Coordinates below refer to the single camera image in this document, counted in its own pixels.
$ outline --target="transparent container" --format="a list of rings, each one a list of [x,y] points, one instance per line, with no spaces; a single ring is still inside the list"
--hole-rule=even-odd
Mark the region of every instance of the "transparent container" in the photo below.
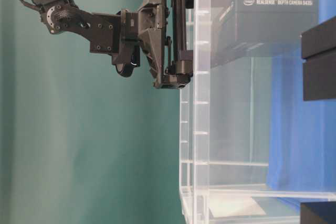
[[[299,223],[336,200],[336,101],[303,101],[300,35],[334,0],[195,0],[180,98],[187,223]]]

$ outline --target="black box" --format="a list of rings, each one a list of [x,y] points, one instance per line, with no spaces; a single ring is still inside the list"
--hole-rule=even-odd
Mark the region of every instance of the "black box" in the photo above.
[[[256,49],[272,56],[299,48],[300,35],[318,19],[319,0],[231,0],[213,20],[213,65]]]

